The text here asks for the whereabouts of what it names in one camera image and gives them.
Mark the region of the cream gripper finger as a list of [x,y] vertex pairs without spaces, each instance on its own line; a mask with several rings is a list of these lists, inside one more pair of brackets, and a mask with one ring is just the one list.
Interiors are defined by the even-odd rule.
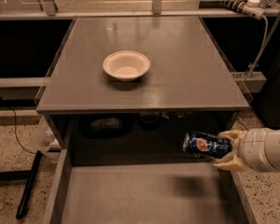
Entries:
[[214,163],[214,166],[223,171],[243,172],[245,170],[243,160],[237,155],[235,155],[231,161]]
[[230,130],[230,131],[219,133],[217,136],[228,139],[233,147],[238,147],[242,139],[244,138],[245,134],[246,131]]

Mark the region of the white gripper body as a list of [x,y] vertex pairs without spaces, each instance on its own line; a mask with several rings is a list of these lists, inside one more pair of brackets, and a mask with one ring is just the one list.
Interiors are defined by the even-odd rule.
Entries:
[[252,129],[245,133],[238,147],[244,164],[256,172],[269,172],[270,164],[264,151],[267,129]]

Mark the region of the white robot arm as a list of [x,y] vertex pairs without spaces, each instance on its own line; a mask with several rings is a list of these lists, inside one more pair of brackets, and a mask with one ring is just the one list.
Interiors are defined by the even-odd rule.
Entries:
[[216,168],[232,172],[280,172],[280,130],[231,130],[218,136],[231,142],[231,153],[222,159],[214,159]]

